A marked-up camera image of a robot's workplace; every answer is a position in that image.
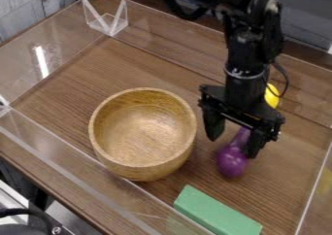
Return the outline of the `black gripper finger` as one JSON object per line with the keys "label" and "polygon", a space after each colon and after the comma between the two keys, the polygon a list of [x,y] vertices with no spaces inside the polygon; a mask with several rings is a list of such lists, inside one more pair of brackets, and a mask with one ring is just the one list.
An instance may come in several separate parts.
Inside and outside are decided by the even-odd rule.
{"label": "black gripper finger", "polygon": [[251,131],[248,140],[247,154],[250,158],[256,158],[258,154],[267,143],[267,133],[259,129]]}
{"label": "black gripper finger", "polygon": [[224,132],[226,118],[212,107],[206,106],[203,109],[204,126],[207,136],[215,141]]}

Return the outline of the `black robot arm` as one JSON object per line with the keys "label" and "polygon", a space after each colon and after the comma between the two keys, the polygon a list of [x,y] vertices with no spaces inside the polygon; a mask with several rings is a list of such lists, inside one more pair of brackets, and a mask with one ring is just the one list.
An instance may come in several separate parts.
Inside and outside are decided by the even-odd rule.
{"label": "black robot arm", "polygon": [[207,136],[216,140],[231,120],[250,129],[246,155],[255,158],[264,145],[279,138],[286,122],[267,104],[270,69],[279,68],[283,50],[280,0],[190,0],[198,5],[183,10],[176,0],[164,0],[172,13],[190,21],[206,13],[222,18],[228,49],[224,85],[203,84],[199,105]]}

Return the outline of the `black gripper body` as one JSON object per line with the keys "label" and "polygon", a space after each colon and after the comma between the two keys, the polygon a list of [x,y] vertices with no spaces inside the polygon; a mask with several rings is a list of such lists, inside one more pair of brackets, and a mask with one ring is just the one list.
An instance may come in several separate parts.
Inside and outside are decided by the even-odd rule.
{"label": "black gripper body", "polygon": [[259,129],[267,133],[267,140],[276,140],[284,116],[267,104],[264,92],[270,68],[258,71],[224,69],[226,85],[202,84],[199,106],[216,109],[226,121],[244,126],[250,131]]}

